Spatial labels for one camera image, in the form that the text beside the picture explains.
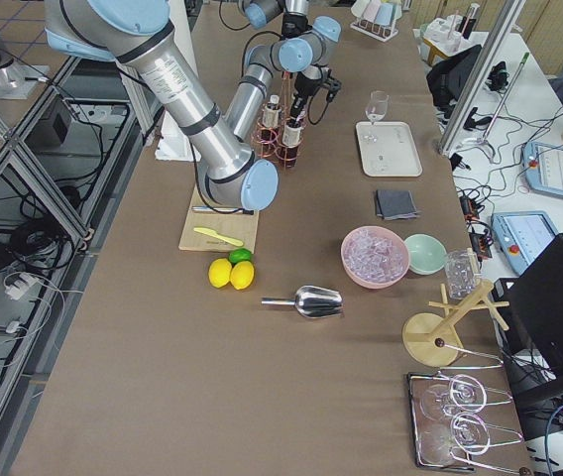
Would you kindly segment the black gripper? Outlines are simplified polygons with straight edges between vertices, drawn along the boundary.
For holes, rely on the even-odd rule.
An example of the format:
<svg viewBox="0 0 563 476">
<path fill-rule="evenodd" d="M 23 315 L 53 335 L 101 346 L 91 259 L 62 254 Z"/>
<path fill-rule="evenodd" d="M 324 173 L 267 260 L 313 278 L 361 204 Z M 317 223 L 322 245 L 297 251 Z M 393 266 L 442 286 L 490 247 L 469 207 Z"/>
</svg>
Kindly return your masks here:
<svg viewBox="0 0 563 476">
<path fill-rule="evenodd" d="M 329 66 L 309 66 L 304 71 L 300 71 L 297 74 L 294 89 L 295 93 L 291 104 L 291 118 L 297 121 L 301 113 L 306 111 L 309 122 L 312 122 L 309 113 L 311 100 L 320 89 L 327 91 L 326 105 L 317 119 L 317 122 L 320 122 L 330 103 L 340 91 L 341 81 L 332 75 Z"/>
</svg>

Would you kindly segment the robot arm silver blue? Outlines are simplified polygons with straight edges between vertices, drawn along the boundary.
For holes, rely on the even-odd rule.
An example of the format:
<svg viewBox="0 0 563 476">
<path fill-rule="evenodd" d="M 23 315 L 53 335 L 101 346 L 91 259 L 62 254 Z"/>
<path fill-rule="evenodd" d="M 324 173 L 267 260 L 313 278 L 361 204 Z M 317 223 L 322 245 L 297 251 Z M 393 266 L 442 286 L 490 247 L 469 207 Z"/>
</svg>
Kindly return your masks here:
<svg viewBox="0 0 563 476">
<path fill-rule="evenodd" d="M 255 28 L 282 17 L 286 36 L 251 49 L 245 74 L 226 113 L 210 98 L 174 41 L 166 1 L 48 1 L 49 45 L 70 56 L 117 61 L 135 70 L 200 155 L 197 183 L 221 206 L 263 210 L 278 188 L 275 166 L 245 143 L 278 71 L 294 72 L 298 85 L 290 109 L 297 118 L 329 72 L 341 35 L 333 18 L 307 21 L 304 1 L 250 1 L 243 12 Z"/>
<path fill-rule="evenodd" d="M 328 16 L 308 21 L 306 1 L 240 1 L 240 12 L 255 29 L 281 18 L 281 39 L 269 46 L 255 46 L 245 55 L 243 76 L 224 115 L 234 135 L 245 140 L 269 97 L 269 88 L 278 72 L 294 73 L 295 93 L 289 117 L 299 118 L 311 97 L 324 88 L 331 101 L 341 89 L 329 63 L 338 46 L 341 25 Z"/>
</svg>

